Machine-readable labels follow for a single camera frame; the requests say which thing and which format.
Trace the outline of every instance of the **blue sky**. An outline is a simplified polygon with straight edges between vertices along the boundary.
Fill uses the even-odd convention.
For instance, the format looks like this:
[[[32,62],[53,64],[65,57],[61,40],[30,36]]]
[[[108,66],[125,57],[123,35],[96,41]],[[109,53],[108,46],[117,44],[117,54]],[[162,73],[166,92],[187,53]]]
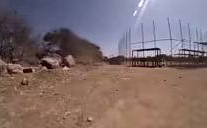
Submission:
[[[99,45],[105,55],[118,53],[118,41],[134,26],[133,12],[139,0],[0,0],[7,9],[17,9],[37,33],[59,27],[73,30],[79,36]],[[178,20],[207,31],[207,0],[150,0],[143,17],[146,38],[151,38],[151,23],[156,22],[158,38],[167,37],[166,18],[170,17],[174,36]],[[138,41],[139,27],[133,30],[133,41]]]

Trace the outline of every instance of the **dirt road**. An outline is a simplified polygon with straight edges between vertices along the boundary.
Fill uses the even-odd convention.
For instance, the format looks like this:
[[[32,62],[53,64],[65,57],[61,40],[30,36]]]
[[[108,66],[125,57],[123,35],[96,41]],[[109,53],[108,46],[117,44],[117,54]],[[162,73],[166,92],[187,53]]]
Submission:
[[[29,86],[20,86],[23,78]],[[0,77],[0,128],[32,127],[207,128],[207,69],[103,66]]]

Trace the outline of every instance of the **lens flare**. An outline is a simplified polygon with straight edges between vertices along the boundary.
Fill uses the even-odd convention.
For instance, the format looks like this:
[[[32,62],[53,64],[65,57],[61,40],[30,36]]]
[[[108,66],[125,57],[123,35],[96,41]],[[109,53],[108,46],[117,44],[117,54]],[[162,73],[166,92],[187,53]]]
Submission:
[[[136,10],[136,11],[133,13],[133,16],[136,16],[137,12],[138,12],[138,11]]]
[[[141,10],[139,11],[140,14],[138,15],[137,20],[136,20],[136,22],[135,22],[135,26],[134,26],[135,29],[138,28],[138,25],[139,25],[139,23],[140,23],[140,20],[142,19],[143,15],[144,15],[144,12],[146,11],[146,8],[147,8],[147,5],[148,5],[149,1],[150,1],[150,0],[146,0],[146,1],[143,3],[143,6],[142,6]]]
[[[143,6],[143,2],[144,2],[144,0],[141,0],[141,1],[139,2],[139,4],[138,4],[138,7],[139,7],[139,8],[141,8],[141,7]]]

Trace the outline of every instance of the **fence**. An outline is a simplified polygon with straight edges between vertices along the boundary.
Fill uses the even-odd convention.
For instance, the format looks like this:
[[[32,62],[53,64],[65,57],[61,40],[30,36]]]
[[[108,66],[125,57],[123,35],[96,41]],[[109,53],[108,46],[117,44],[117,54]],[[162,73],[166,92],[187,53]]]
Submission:
[[[192,29],[189,23],[183,25],[181,20],[171,24],[167,18],[166,24],[157,29],[155,21],[152,21],[151,25],[141,23],[141,32],[136,37],[135,31],[129,28],[119,41],[119,55],[126,58],[154,57],[158,55],[153,49],[160,49],[161,54],[169,57],[207,56],[207,45],[202,43],[207,42],[206,31],[203,32],[197,27]],[[138,52],[134,55],[133,51],[138,50],[141,55]]]

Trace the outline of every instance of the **wire fence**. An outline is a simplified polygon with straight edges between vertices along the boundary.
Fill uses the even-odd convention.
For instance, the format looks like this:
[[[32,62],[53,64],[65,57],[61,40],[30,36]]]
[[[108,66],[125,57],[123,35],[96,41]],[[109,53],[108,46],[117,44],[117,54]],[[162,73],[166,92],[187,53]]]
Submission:
[[[181,20],[171,23],[167,18],[160,25],[153,20],[152,23],[141,23],[138,30],[139,33],[129,28],[123,34],[118,44],[119,55],[130,58],[132,50],[147,48],[160,48],[162,54],[169,56],[184,55],[186,50],[207,52],[207,46],[199,43],[207,41],[207,32],[193,28],[190,23],[183,24]],[[143,52],[143,56],[153,55]]]

